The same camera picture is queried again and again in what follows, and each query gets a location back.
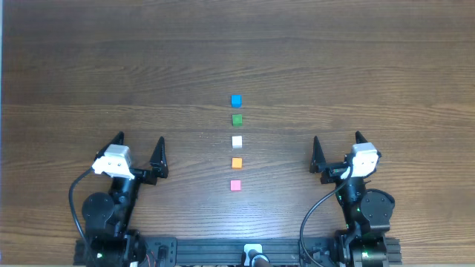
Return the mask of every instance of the green cube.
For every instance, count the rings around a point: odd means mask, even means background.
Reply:
[[[234,126],[234,127],[243,126],[243,115],[242,114],[232,115],[232,126]]]

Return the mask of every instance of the small block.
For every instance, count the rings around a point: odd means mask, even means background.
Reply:
[[[242,114],[232,115],[232,125],[234,127],[243,126],[243,115]]]
[[[243,147],[243,137],[242,136],[233,136],[232,137],[232,148],[242,148]]]
[[[231,96],[231,106],[233,108],[240,108],[243,104],[243,100],[240,95],[232,95]]]
[[[231,191],[240,191],[240,180],[231,180]]]
[[[231,168],[243,168],[242,158],[232,158]]]

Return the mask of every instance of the white cube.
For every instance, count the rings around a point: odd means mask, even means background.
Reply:
[[[243,137],[242,136],[233,136],[232,137],[232,148],[242,148],[243,147]]]

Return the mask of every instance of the white plastic part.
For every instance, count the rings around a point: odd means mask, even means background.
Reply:
[[[96,159],[92,168],[94,173],[107,173],[111,177],[122,177],[134,179],[135,176],[130,172],[131,151],[125,145],[109,145],[104,152],[104,156]]]
[[[249,259],[249,252],[254,249],[258,253],[262,253],[262,245],[261,244],[246,244],[244,245],[244,253],[246,253],[246,260],[244,261],[244,266],[249,266],[250,265],[250,260]]]
[[[365,177],[376,169],[378,164],[378,150],[370,142],[354,144],[351,147],[353,155],[353,172],[351,177]],[[350,174],[350,167],[341,175],[342,179],[346,179]]]
[[[242,136],[233,136],[232,137],[232,148],[242,148],[243,147],[243,137]]]

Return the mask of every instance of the wood grain surface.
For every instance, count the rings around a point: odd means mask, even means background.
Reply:
[[[169,177],[142,187],[133,228],[298,238],[333,189],[308,171],[312,138],[339,161],[356,130],[383,153],[369,187],[396,198],[404,263],[475,262],[471,0],[6,0],[3,42],[1,263],[72,263],[69,186],[118,131],[143,168],[166,138]],[[110,182],[89,176],[76,206]],[[343,227],[332,198],[306,235]]]

